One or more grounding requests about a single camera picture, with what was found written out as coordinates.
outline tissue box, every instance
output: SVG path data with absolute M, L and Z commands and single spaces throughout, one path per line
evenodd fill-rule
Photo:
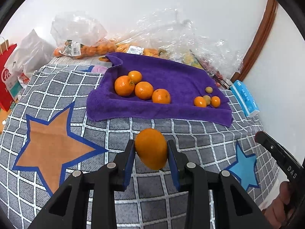
M 241 105 L 246 117 L 253 117 L 258 114 L 260 110 L 243 82 L 236 80 L 230 87 L 230 90 Z

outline white plastic bag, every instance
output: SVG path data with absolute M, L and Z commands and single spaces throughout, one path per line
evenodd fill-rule
M 41 39 L 33 29 L 16 47 L 4 67 L 18 76 L 25 88 L 35 70 L 46 65 L 52 59 L 54 47 Z
M 51 35 L 58 47 L 64 45 L 67 40 L 93 46 L 107 35 L 107 31 L 86 12 L 75 11 L 56 15 L 52 22 Z

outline small orange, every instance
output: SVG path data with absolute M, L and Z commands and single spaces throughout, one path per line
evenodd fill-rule
M 59 52 L 59 48 L 56 48 L 56 49 L 54 50 L 53 54 L 54 54 L 54 56 L 57 57 L 57 58 L 62 56 L 62 54 Z
M 79 56 L 74 56 L 75 59 L 82 59 L 84 58 L 86 55 L 85 54 L 82 54 L 82 55 L 79 55 Z
M 108 52 L 107 41 L 102 41 L 96 47 L 96 53 L 99 55 L 105 55 Z
M 169 104 L 170 93 L 166 89 L 156 89 L 152 94 L 152 102 Z
M 135 150 L 141 161 L 152 170 L 163 168 L 167 161 L 167 143 L 158 130 L 147 128 L 135 138 Z
M 123 43 L 123 44 L 118 44 L 116 46 L 117 46 L 117 48 L 115 50 L 116 52 L 124 52 L 124 53 L 126 53 L 127 50 L 130 47 L 130 44 Z
M 87 53 L 87 49 L 88 49 L 87 46 L 82 45 L 82 46 L 80 47 L 80 53 L 81 53 L 82 55 L 83 55 L 83 54 L 86 54 L 86 53 Z
M 153 86 L 149 82 L 139 82 L 135 86 L 135 95 L 142 100 L 148 100 L 153 95 Z
M 205 99 L 202 96 L 197 96 L 194 99 L 194 105 L 196 107 L 206 107 L 206 101 L 205 101 Z
M 142 74 L 141 72 L 137 71 L 137 70 L 132 70 L 128 73 L 128 76 L 132 79 L 132 81 L 137 84 L 139 82 L 141 82 L 142 80 Z
M 135 89 L 135 84 L 129 76 L 121 76 L 115 80 L 114 89 L 120 96 L 129 96 Z
M 108 52 L 115 52 L 117 46 L 111 41 L 108 41 L 107 48 L 108 48 Z
M 86 49 L 86 54 L 88 57 L 92 57 L 96 54 L 96 47 L 95 46 L 89 46 Z
M 110 60 L 106 57 L 100 57 L 99 61 L 103 61 L 103 62 L 110 62 Z
M 213 96 L 211 98 L 211 105 L 214 107 L 214 108 L 218 108 L 220 106 L 220 98 L 218 96 Z

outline white wall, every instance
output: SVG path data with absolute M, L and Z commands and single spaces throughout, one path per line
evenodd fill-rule
M 280 6 L 259 58 L 245 79 L 264 130 L 302 164 L 305 157 L 305 41 Z M 279 180 L 285 180 L 283 172 Z M 275 192 L 269 199 L 278 194 Z
M 55 44 L 51 22 L 58 12 L 85 10 L 97 18 L 108 35 L 132 29 L 136 21 L 156 9 L 178 8 L 198 34 L 225 39 L 243 54 L 250 46 L 262 19 L 267 0 L 26 0 L 13 15 L 1 36 L 19 43 L 33 28 Z

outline light blue star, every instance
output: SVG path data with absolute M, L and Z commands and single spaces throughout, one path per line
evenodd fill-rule
M 247 190 L 249 187 L 259 188 L 255 176 L 256 155 L 245 155 L 238 142 L 236 142 L 236 161 L 229 165 L 228 170 L 240 182 L 240 185 Z

